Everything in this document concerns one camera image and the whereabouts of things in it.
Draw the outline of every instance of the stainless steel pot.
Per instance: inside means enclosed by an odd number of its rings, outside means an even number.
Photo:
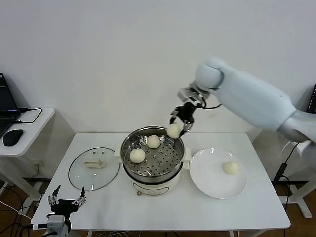
[[[143,184],[160,184],[175,177],[182,168],[185,147],[181,138],[172,139],[166,135],[164,127],[149,126],[140,128],[125,138],[120,149],[120,157],[126,173]],[[160,146],[156,149],[147,146],[147,138],[156,135]],[[146,154],[145,160],[135,164],[129,159],[133,149],[141,148]]]

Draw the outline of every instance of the robotic arm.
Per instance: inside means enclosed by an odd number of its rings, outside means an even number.
[[[210,94],[252,126],[278,132],[293,142],[316,142],[315,114],[297,110],[282,91],[216,58],[200,64],[194,82],[178,92],[184,105],[171,113],[170,123],[176,117],[184,123],[180,136],[190,131],[193,112],[206,106]]]
[[[48,203],[50,210],[53,212],[47,215],[48,221],[46,224],[28,225],[22,228],[20,236],[22,236],[24,229],[44,229],[46,232],[43,236],[68,237],[71,230],[70,215],[77,212],[85,203],[85,191],[82,188],[80,197],[76,200],[57,199],[60,185],[55,189],[52,195],[48,196]]]

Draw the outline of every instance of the pot handle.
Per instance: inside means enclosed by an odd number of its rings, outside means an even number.
[[[122,145],[119,145],[116,147],[115,151],[114,151],[114,157],[118,158],[118,160],[120,161],[120,163],[123,163],[121,157],[120,157],[120,149],[121,149]]]
[[[191,159],[192,159],[191,148],[185,147],[184,148],[184,156],[182,158],[184,169],[187,169],[187,170],[189,169],[189,164],[190,164]]]

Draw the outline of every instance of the glass lid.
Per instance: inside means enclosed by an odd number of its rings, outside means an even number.
[[[79,155],[68,171],[70,183],[81,190],[93,191],[108,185],[119,172],[119,159],[106,147],[92,148]]]

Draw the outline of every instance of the small white table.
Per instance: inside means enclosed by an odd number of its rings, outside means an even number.
[[[39,114],[39,110],[26,111],[19,118],[21,121],[33,121],[35,117]],[[6,147],[3,144],[2,138],[0,139],[0,157],[20,157],[24,155],[24,153],[28,150],[34,140],[37,138],[39,133],[46,126],[48,121],[54,115],[55,110],[53,108],[43,108],[41,115],[37,118],[34,123],[20,123],[14,124],[8,131],[22,129],[24,133],[17,144],[11,147]],[[22,161],[30,165],[29,160],[23,158]],[[16,172],[15,167],[9,163],[5,162],[0,158],[0,173],[4,175],[9,181],[18,186],[24,192],[26,192],[29,197],[23,203],[23,206],[30,206],[33,201],[40,200],[40,193],[38,190],[40,189],[42,182],[37,182],[33,187],[26,182],[21,175]],[[23,209],[23,213],[27,213],[28,208]]]
[[[94,147],[118,147],[127,133],[78,133],[62,159],[32,224],[46,223],[51,213],[47,196],[61,185],[59,199],[76,199],[80,190],[68,180],[72,161]],[[74,230],[125,231],[230,231],[256,230],[243,236],[258,236],[268,229],[284,229],[290,221],[245,133],[188,133],[183,137],[192,153],[208,147],[221,148],[241,159],[248,171],[248,186],[239,197],[218,200],[201,192],[187,170],[171,192],[156,197],[137,196],[121,167],[107,186],[86,192],[87,203],[71,215]]]

